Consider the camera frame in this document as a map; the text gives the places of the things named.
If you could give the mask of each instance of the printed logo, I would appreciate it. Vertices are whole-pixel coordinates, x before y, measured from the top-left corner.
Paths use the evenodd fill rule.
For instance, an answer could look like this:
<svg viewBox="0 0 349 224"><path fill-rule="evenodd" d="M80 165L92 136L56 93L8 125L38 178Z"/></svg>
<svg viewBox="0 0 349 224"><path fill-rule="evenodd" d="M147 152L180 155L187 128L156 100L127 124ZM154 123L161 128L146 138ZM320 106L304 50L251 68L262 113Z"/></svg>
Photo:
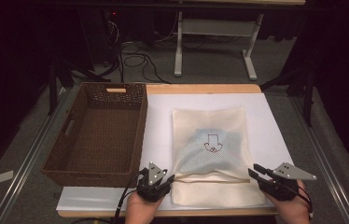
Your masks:
<svg viewBox="0 0 349 224"><path fill-rule="evenodd" d="M210 152L218 152L223 145L218 142L218 134L207 134L207 143L204 144L204 147Z"/></svg>

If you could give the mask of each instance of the brown wicker basket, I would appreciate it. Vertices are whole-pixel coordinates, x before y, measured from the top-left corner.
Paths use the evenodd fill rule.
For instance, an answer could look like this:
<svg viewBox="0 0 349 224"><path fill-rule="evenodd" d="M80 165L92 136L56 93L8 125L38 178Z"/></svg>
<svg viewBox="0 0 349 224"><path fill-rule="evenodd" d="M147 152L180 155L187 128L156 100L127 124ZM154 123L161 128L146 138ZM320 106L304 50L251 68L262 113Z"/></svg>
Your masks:
<svg viewBox="0 0 349 224"><path fill-rule="evenodd" d="M126 187L139 171L146 115L144 84L82 83L42 172L60 186Z"/></svg>

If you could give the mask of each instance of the metal stand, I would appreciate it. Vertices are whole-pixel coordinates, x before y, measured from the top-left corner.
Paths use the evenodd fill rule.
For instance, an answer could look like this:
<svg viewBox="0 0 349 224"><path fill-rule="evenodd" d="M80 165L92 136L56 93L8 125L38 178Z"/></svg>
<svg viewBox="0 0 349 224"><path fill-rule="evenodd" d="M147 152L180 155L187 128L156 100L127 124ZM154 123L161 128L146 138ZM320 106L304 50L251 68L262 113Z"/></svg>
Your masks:
<svg viewBox="0 0 349 224"><path fill-rule="evenodd" d="M243 58L250 80L257 80L256 71L250 55L256 43L259 27L263 14L259 14L256 21L213 21L213 20L183 20L183 12L178 12L177 23L177 48L174 61L174 76L181 77L183 64L182 36L190 35L227 35L250 36L247 49L243 49Z"/></svg>

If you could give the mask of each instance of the white table surface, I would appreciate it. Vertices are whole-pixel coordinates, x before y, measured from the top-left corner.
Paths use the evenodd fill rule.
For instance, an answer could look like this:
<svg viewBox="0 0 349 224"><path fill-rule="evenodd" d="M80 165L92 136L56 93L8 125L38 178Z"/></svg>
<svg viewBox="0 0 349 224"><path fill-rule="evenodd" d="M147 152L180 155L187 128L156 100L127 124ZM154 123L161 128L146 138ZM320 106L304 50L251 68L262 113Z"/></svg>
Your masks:
<svg viewBox="0 0 349 224"><path fill-rule="evenodd" d="M161 169L168 169L166 177L170 176L173 164L174 109L218 110L239 106L245 109L248 146L254 163L271 169L283 161L293 164L263 93L149 94L147 99L147 123L140 169L148 167L148 163L153 161ZM64 217L110 217L116 210L122 191L123 189L114 188L64 187L57 211ZM270 208L268 213L274 211L268 200L265 204L236 209L180 206L172 203L169 193L157 211L157 217L197 216L212 214L211 211L222 211L222 214L249 214L247 209L253 208L259 208L261 212L264 208Z"/></svg>

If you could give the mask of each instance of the white plastic bag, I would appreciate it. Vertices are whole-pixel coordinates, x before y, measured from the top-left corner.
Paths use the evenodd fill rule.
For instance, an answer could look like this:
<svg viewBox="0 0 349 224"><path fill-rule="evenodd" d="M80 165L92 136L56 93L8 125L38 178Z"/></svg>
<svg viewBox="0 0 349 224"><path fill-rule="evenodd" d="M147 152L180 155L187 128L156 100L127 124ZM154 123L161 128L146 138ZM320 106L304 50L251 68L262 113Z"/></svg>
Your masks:
<svg viewBox="0 0 349 224"><path fill-rule="evenodd" d="M265 203L252 168L244 109L176 110L173 203L240 207Z"/></svg>

